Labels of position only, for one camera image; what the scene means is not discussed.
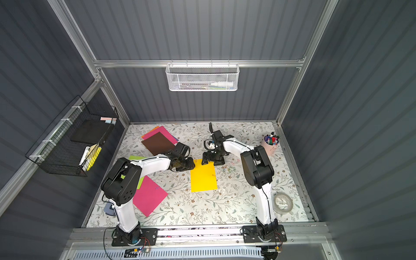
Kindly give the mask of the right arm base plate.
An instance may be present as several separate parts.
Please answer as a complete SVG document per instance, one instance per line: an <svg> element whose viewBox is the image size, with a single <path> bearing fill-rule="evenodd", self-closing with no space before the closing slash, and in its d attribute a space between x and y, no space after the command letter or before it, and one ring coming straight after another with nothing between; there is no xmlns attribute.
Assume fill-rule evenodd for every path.
<svg viewBox="0 0 416 260"><path fill-rule="evenodd" d="M283 225L278 225L273 231L262 230L255 225L246 225L240 228L244 243L282 243L287 241L286 232Z"/></svg>

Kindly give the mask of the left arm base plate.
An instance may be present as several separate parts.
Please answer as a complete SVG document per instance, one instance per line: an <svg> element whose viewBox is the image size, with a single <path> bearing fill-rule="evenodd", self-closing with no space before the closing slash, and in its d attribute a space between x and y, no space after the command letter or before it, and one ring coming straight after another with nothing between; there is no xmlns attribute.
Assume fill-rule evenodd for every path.
<svg viewBox="0 0 416 260"><path fill-rule="evenodd" d="M112 233L113 247L142 247L143 245L154 246L158 236L156 228L135 228L132 232L126 233L119 227L116 227Z"/></svg>

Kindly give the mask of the orange paper sheet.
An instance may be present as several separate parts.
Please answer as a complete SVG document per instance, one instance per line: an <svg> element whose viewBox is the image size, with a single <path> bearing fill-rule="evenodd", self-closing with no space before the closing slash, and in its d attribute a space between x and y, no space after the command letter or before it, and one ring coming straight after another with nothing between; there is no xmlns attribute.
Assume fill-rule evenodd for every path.
<svg viewBox="0 0 416 260"><path fill-rule="evenodd" d="M154 131L154 130L156 130L158 128L159 128L159 126L156 126L155 128L151 129L148 133L150 133L150 132L152 132L152 131Z"/></svg>

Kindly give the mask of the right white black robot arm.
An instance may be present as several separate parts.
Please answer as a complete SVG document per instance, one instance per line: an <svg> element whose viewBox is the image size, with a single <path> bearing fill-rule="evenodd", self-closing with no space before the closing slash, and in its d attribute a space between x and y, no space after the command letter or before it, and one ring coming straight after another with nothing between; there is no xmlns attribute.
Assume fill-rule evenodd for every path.
<svg viewBox="0 0 416 260"><path fill-rule="evenodd" d="M256 231L259 238L269 241L278 231L278 220L273 213L271 183L274 168L263 146L250 146L238 141L233 135L223 135L220 130L210 129L210 139L203 142L202 165L212 162L215 166L225 164L225 156L240 158L247 183L253 187L257 199Z"/></svg>

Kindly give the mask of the brown paper sheet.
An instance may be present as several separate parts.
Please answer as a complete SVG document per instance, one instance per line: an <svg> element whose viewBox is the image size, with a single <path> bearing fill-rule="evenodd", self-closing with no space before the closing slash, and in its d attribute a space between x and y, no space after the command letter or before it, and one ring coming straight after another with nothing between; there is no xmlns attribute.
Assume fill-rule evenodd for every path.
<svg viewBox="0 0 416 260"><path fill-rule="evenodd" d="M168 140L162 133L158 132L155 135L142 141L142 144L151 152L152 155L163 154L175 149L175 145Z"/></svg>

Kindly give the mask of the yellow paper sheet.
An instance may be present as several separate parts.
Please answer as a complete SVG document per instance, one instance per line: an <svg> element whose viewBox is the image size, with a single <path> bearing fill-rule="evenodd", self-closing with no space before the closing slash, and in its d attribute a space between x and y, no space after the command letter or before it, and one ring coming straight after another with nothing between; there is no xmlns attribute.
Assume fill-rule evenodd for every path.
<svg viewBox="0 0 416 260"><path fill-rule="evenodd" d="M212 191L218 189L216 171L213 162L202 165L202 160L194 160L195 168L191 174L191 192Z"/></svg>

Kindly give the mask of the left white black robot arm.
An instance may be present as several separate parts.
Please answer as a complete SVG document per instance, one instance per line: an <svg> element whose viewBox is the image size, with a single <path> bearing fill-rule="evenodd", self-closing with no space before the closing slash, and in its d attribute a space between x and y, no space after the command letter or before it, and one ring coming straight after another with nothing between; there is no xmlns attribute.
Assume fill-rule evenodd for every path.
<svg viewBox="0 0 416 260"><path fill-rule="evenodd" d="M141 177L159 171L190 171L195 168L189 146L177 143L173 149L143 160L119 158L101 183L118 219L117 228L123 235L140 235L140 224L134 214L133 197Z"/></svg>

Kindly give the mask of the magenta paper sheet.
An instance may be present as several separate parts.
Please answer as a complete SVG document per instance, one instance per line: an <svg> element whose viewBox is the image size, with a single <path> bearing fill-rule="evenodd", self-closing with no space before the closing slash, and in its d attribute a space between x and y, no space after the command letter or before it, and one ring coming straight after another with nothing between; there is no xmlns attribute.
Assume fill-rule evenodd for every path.
<svg viewBox="0 0 416 260"><path fill-rule="evenodd" d="M151 178L145 176L141 182L140 188L136 190L133 197L133 205L138 208L145 217L149 217L167 196L168 193L163 188L156 184Z"/></svg>
<svg viewBox="0 0 416 260"><path fill-rule="evenodd" d="M142 140L146 140L146 139L148 139L148 138L150 138L150 137L152 137L152 136L154 136L155 134L157 134L157 133L161 133L166 139L168 139L172 144L177 144L177 142L175 141L175 139L172 137L172 134L171 133L169 133L168 131L167 131L167 129L164 127L164 126L159 126L159 128L158 129L156 129L156 130L154 130L154 131L152 131L152 132L150 132L150 133L148 133L148 134L146 134L145 135L145 137L144 137L144 139L142 139Z"/></svg>

